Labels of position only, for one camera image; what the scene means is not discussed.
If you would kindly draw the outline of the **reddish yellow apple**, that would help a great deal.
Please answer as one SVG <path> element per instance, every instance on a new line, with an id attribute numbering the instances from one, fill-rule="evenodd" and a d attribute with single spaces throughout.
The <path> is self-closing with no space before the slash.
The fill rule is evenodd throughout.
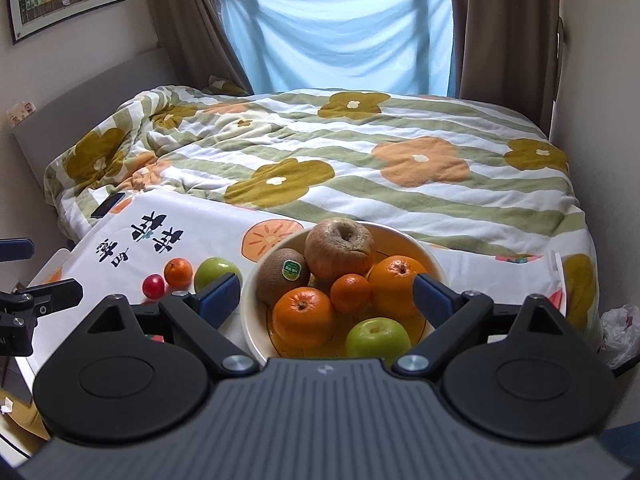
<path id="1" fill-rule="evenodd" d="M 335 282 L 346 274 L 365 276 L 374 263 L 375 244 L 370 231 L 349 218 L 329 218 L 307 234 L 304 256 L 320 282 Z"/>

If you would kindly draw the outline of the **small mandarin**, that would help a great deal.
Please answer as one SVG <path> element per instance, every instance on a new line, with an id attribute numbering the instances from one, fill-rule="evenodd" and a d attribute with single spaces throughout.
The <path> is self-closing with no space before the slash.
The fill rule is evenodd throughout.
<path id="1" fill-rule="evenodd" d="M 173 289 L 188 290 L 193 280 L 193 268 L 185 258 L 172 258 L 165 264 L 165 282 Z"/>
<path id="2" fill-rule="evenodd" d="M 335 310 L 341 314 L 355 314 L 370 302 L 371 285 L 359 274 L 346 274 L 336 280 L 330 289 Z"/>

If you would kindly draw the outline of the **floral striped duvet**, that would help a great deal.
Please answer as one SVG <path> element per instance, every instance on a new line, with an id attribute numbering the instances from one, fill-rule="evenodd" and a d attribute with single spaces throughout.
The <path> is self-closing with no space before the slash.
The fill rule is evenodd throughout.
<path id="1" fill-rule="evenodd" d="M 43 193 L 83 237 L 116 191 L 167 186 L 300 221 L 344 216 L 423 243 L 509 258 L 560 254 L 567 318 L 603 338 L 597 254 L 570 165 L 507 108 L 439 96 L 230 84 L 143 91 L 47 164 Z"/>

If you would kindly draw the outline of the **large orange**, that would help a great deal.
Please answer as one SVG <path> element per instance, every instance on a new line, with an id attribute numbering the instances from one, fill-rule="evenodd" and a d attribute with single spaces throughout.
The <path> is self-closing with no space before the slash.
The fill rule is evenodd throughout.
<path id="1" fill-rule="evenodd" d="M 303 350 L 328 342 L 337 323 L 330 298 L 313 287 L 299 287 L 284 294 L 272 308 L 271 319 L 280 339 Z"/>
<path id="2" fill-rule="evenodd" d="M 394 320 L 412 318 L 419 313 L 413 301 L 413 281 L 425 273 L 424 265 L 406 256 L 390 256 L 370 271 L 372 308 L 379 315 Z"/>

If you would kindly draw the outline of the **large green apple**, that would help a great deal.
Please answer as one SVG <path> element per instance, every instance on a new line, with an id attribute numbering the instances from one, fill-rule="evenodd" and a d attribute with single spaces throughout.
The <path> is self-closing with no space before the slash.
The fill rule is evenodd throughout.
<path id="1" fill-rule="evenodd" d="M 404 326 L 391 318 L 368 318 L 356 324 L 345 339 L 349 359 L 380 359 L 391 366 L 411 349 Z"/>

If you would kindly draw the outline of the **white plastic bag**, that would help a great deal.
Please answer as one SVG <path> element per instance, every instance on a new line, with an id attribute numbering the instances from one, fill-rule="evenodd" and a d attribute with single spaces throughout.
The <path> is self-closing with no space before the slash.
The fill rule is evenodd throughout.
<path id="1" fill-rule="evenodd" d="M 599 349 L 602 361 L 616 370 L 639 355 L 640 310 L 634 304 L 611 309 L 601 316 L 603 340 Z"/>

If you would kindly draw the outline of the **small green apple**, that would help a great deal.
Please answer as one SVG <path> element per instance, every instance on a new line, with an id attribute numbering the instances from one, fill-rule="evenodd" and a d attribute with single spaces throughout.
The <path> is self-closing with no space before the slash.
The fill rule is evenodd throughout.
<path id="1" fill-rule="evenodd" d="M 220 257 L 207 258 L 198 266 L 198 270 L 194 274 L 194 290 L 200 292 L 226 273 L 235 274 L 240 283 L 243 283 L 242 273 L 234 263 Z"/>

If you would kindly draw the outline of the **black smartphone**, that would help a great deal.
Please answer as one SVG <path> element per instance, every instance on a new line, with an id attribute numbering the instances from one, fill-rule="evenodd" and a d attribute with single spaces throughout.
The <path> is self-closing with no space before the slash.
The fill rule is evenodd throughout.
<path id="1" fill-rule="evenodd" d="M 125 197 L 126 194 L 123 192 L 111 194 L 96 207 L 91 214 L 91 218 L 101 219 L 105 217 Z"/>

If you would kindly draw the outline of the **light blue window sheet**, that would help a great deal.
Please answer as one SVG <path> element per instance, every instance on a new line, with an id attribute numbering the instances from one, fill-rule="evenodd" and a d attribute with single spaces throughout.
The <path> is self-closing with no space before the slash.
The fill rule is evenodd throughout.
<path id="1" fill-rule="evenodd" d="M 221 16 L 256 94 L 456 92 L 451 0 L 221 0 Z"/>

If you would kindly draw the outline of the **brown kiwi with sticker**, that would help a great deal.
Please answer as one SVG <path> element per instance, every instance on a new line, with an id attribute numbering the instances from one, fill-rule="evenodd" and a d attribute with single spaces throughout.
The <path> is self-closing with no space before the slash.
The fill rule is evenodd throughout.
<path id="1" fill-rule="evenodd" d="M 256 296 L 272 308 L 286 293 L 308 285 L 310 270 L 304 256 L 292 248 L 282 248 L 265 258 L 256 274 Z"/>

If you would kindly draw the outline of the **wall socket plate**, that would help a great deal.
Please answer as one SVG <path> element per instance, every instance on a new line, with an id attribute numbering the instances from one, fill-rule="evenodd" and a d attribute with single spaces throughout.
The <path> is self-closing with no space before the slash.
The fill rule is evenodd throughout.
<path id="1" fill-rule="evenodd" d="M 32 102 L 18 102 L 6 111 L 6 117 L 12 127 L 19 125 L 30 115 L 34 114 L 36 107 Z"/>

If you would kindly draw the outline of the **brown right curtain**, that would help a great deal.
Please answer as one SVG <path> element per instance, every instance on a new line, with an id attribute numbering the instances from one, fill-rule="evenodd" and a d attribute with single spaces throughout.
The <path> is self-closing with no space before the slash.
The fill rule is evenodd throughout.
<path id="1" fill-rule="evenodd" d="M 457 95 L 551 124 L 560 0 L 451 0 Z"/>

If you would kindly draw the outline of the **cream ceramic fruit bowl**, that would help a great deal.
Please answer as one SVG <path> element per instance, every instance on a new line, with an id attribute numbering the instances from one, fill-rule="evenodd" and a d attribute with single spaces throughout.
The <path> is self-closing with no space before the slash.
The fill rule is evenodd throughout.
<path id="1" fill-rule="evenodd" d="M 401 232 L 334 218 L 292 233 L 243 286 L 240 319 L 248 348 L 270 358 L 341 358 L 356 325 L 377 318 L 395 346 L 415 344 L 430 322 L 409 298 L 419 272 L 446 281 L 434 252 Z"/>

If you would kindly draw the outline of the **brown curtain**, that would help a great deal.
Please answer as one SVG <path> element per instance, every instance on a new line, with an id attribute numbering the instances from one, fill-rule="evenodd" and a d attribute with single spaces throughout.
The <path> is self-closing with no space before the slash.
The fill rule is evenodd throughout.
<path id="1" fill-rule="evenodd" d="M 205 88 L 211 79 L 253 93 L 246 73 L 224 33 L 214 0 L 146 0 L 158 43 L 168 53 L 183 84 Z"/>
<path id="2" fill-rule="evenodd" d="M 560 0 L 451 0 L 457 95 L 551 124 Z"/>

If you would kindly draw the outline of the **brown left curtain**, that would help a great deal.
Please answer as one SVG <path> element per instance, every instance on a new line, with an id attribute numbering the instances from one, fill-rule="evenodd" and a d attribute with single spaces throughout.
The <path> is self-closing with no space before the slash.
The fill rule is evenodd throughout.
<path id="1" fill-rule="evenodd" d="M 183 84 L 205 88 L 211 79 L 253 93 L 246 73 L 224 33 L 214 0 L 146 0 L 158 43 L 168 53 Z"/>

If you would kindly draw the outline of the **white fruit print tablecloth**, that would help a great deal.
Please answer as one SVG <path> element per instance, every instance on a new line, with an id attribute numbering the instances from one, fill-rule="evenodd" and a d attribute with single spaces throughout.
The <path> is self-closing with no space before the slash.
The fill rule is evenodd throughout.
<path id="1" fill-rule="evenodd" d="M 24 359 L 24 372 L 38 372 L 79 322 L 109 294 L 130 302 L 145 301 L 142 283 L 163 272 L 172 258 L 199 266 L 209 257 L 235 264 L 243 277 L 239 307 L 221 333 L 260 362 L 272 356 L 302 358 L 305 351 L 287 347 L 271 333 L 270 316 L 255 296 L 254 267 L 277 246 L 301 252 L 311 225 L 276 214 L 243 209 L 153 191 L 124 200 L 102 218 L 72 252 L 61 250 L 42 268 L 40 278 L 73 278 L 84 296 L 77 307 L 40 318 L 32 337 L 34 352 Z M 534 292 L 547 296 L 560 311 L 567 309 L 561 257 L 547 250 L 522 262 L 459 252 L 421 243 L 384 224 L 368 223 L 378 259 L 406 255 L 436 274 L 455 292 L 475 289 L 498 304 L 521 304 Z"/>

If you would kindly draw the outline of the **large orange in bowl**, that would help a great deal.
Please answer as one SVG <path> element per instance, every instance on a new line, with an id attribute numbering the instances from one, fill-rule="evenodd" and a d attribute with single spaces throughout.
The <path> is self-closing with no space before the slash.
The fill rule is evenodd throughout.
<path id="1" fill-rule="evenodd" d="M 370 271 L 372 308 L 379 315 L 394 320 L 412 318 L 419 313 L 413 301 L 413 281 L 425 273 L 424 265 L 406 256 L 390 256 Z"/>

